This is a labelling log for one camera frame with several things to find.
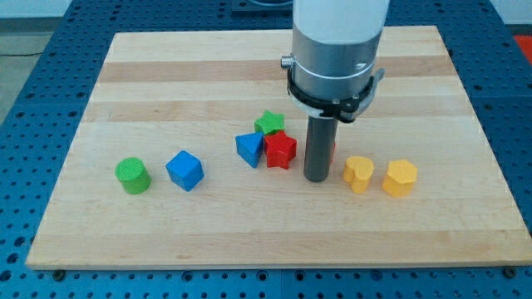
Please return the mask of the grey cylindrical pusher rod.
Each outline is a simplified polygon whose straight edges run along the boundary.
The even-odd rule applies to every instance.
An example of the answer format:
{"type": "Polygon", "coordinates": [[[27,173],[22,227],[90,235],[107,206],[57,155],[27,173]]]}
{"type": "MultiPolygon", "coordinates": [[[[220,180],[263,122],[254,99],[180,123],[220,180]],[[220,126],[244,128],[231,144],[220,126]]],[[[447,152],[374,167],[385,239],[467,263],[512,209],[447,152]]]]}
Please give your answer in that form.
{"type": "Polygon", "coordinates": [[[318,183],[328,177],[336,133],[336,119],[308,117],[303,166],[303,174],[307,180],[318,183]]]}

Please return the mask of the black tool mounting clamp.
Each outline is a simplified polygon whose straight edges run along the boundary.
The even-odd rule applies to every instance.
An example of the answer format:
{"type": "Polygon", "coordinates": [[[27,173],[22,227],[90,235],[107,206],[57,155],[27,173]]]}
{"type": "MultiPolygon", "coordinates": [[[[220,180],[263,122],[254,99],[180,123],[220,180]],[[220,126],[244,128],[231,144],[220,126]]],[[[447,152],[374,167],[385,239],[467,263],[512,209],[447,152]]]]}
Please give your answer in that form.
{"type": "Polygon", "coordinates": [[[289,67],[287,91],[293,103],[310,117],[352,123],[370,106],[384,75],[383,68],[323,75],[304,67],[289,67]]]}

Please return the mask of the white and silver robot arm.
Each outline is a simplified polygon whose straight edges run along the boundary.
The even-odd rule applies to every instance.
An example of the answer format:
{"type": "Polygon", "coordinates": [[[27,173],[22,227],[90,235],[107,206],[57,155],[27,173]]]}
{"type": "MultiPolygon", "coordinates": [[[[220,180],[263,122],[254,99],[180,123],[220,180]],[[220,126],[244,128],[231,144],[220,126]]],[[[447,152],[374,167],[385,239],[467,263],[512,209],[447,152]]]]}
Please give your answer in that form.
{"type": "Polygon", "coordinates": [[[292,50],[281,59],[293,103],[308,115],[303,174],[329,174],[338,123],[372,103],[384,69],[374,68],[389,0],[293,2],[292,50]]]}

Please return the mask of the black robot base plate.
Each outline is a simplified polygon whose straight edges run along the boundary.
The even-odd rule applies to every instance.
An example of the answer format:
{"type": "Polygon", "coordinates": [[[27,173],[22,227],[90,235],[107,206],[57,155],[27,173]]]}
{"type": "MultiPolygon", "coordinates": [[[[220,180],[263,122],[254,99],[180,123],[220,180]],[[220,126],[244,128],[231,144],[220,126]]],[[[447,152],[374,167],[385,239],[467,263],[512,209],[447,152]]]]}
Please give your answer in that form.
{"type": "Polygon", "coordinates": [[[230,0],[233,14],[292,13],[293,0],[230,0]]]}

